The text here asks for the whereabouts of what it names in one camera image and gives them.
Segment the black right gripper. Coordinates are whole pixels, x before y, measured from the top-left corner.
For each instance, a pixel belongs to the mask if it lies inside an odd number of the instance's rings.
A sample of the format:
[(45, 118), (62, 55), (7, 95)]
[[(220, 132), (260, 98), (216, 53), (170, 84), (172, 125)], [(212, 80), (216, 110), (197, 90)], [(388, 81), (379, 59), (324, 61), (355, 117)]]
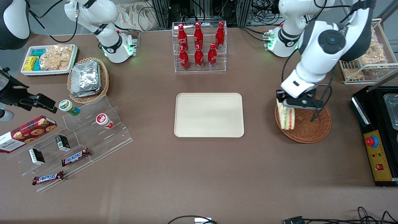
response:
[(29, 86), (9, 75), (10, 68), (1, 68), (1, 90), (0, 102), (8, 106), (18, 106), (27, 111), (32, 108), (42, 108), (56, 113), (58, 108), (56, 102), (47, 96), (39, 93), (33, 95), (28, 93)]

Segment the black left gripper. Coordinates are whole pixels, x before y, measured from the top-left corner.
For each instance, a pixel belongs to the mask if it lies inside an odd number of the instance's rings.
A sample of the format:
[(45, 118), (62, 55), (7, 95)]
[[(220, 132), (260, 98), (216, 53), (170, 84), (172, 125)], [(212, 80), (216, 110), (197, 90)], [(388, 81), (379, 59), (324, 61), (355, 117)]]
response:
[(277, 102), (284, 104), (288, 108), (296, 108), (295, 105), (315, 105), (318, 103), (316, 90), (310, 90), (300, 94), (297, 98), (289, 95), (286, 91), (277, 90)]

